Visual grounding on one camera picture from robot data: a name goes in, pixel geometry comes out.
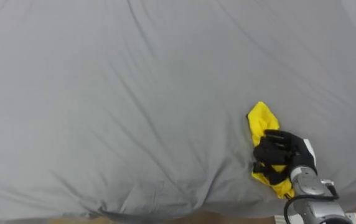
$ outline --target robotic arm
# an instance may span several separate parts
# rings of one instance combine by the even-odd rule
[[[308,139],[279,130],[266,130],[265,136],[255,147],[253,155],[262,166],[286,165],[278,173],[263,173],[271,182],[275,177],[290,178],[294,197],[284,206],[284,219],[290,224],[288,208],[291,204],[305,224],[352,224],[337,203],[339,196],[333,182],[317,176],[315,155]]]
[[[293,204],[305,224],[352,224],[335,201],[339,197],[331,181],[321,180],[313,169],[305,166],[292,170],[290,179],[295,196],[284,208],[287,223],[290,223],[287,210]]]

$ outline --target gray bed sheet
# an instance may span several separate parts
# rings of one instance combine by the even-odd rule
[[[0,220],[279,214],[250,177],[260,100],[356,207],[341,1],[0,0]]]

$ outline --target bed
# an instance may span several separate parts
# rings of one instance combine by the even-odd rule
[[[355,208],[353,18],[322,0],[0,0],[0,220],[280,214],[250,177],[257,101]]]

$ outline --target yellow cloth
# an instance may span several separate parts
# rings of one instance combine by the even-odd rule
[[[258,102],[248,113],[247,118],[254,146],[259,145],[260,139],[264,136],[264,131],[266,129],[279,129],[278,119],[263,102]],[[278,172],[281,172],[285,168],[285,166],[272,167]],[[285,198],[286,194],[288,197],[294,196],[294,190],[292,189],[291,182],[288,178],[279,184],[271,185],[269,180],[263,174],[252,172],[251,175],[261,183],[271,186],[278,198]]]

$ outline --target black cable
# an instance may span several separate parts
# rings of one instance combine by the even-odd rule
[[[289,199],[286,204],[284,205],[284,210],[283,210],[283,217],[284,217],[284,221],[286,221],[287,224],[291,224],[290,219],[289,219],[289,215],[288,215],[288,210],[290,205],[299,199],[315,199],[315,200],[326,200],[326,201],[330,201],[330,200],[337,200],[339,199],[339,196],[337,195],[337,192],[335,191],[335,188],[333,186],[327,186],[327,188],[330,190],[330,192],[332,193],[333,196],[320,196],[320,195],[297,195],[294,196],[293,198]]]

